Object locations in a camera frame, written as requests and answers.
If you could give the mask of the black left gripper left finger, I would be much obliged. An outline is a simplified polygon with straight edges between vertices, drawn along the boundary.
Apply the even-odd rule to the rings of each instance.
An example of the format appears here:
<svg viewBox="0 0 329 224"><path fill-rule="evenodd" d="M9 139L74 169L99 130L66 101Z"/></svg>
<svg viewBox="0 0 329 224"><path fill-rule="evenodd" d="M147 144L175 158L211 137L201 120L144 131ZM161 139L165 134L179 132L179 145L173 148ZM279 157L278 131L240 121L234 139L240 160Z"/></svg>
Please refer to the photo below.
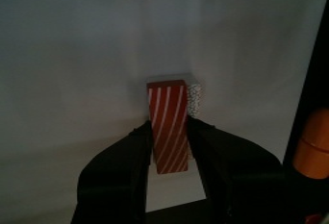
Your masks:
<svg viewBox="0 0 329 224"><path fill-rule="evenodd" d="M70 224L144 224L151 151L147 121L89 161Z"/></svg>

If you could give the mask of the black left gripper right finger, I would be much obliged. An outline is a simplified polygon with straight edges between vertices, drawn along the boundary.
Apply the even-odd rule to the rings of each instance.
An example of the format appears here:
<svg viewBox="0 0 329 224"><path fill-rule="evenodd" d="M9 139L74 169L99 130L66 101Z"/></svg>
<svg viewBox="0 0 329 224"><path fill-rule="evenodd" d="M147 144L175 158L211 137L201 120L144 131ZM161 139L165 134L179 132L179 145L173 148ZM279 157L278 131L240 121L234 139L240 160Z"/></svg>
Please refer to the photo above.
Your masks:
<svg viewBox="0 0 329 224"><path fill-rule="evenodd" d="M192 117L185 132L215 222L295 224L276 157Z"/></svg>

